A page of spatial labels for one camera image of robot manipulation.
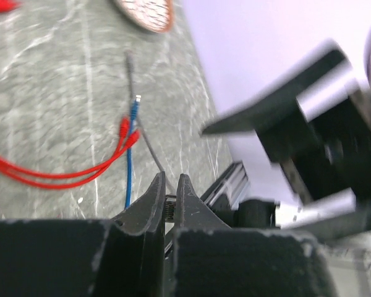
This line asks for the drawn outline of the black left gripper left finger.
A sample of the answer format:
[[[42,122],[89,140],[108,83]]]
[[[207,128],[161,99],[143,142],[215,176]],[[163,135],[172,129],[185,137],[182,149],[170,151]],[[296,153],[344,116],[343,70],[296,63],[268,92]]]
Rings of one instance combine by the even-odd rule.
[[[160,172],[119,214],[106,246],[108,296],[161,296],[165,195],[166,177]]]

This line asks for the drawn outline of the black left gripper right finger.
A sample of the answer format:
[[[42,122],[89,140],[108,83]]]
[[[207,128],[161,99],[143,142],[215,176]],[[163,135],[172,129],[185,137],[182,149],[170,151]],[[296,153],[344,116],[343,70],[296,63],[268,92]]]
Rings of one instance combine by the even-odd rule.
[[[219,296],[225,248],[219,242],[223,223],[196,195],[188,175],[177,186],[174,232],[174,295]]]

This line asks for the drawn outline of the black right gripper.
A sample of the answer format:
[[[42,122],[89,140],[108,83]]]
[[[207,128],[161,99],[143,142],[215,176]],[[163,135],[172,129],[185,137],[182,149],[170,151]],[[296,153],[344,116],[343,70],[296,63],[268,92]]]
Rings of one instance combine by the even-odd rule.
[[[327,43],[258,102],[207,124],[202,134],[254,131],[304,204],[348,188],[359,202],[371,200],[371,93],[346,87],[313,113],[301,107],[301,95],[347,63],[341,48]]]

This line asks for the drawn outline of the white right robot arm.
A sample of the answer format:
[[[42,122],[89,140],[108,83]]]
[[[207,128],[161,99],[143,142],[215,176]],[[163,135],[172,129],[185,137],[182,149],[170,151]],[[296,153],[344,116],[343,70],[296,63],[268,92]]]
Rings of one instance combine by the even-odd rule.
[[[349,60],[336,43],[258,102],[202,129],[254,132],[302,204],[299,227],[351,249],[359,288],[371,296],[371,87],[337,82]]]

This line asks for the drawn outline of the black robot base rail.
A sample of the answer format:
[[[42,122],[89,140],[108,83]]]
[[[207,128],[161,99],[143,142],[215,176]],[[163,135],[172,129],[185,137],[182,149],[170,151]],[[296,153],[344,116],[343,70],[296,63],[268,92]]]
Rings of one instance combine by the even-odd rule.
[[[220,177],[202,194],[201,200],[212,210],[237,210],[250,192],[249,177],[243,162],[230,164]]]

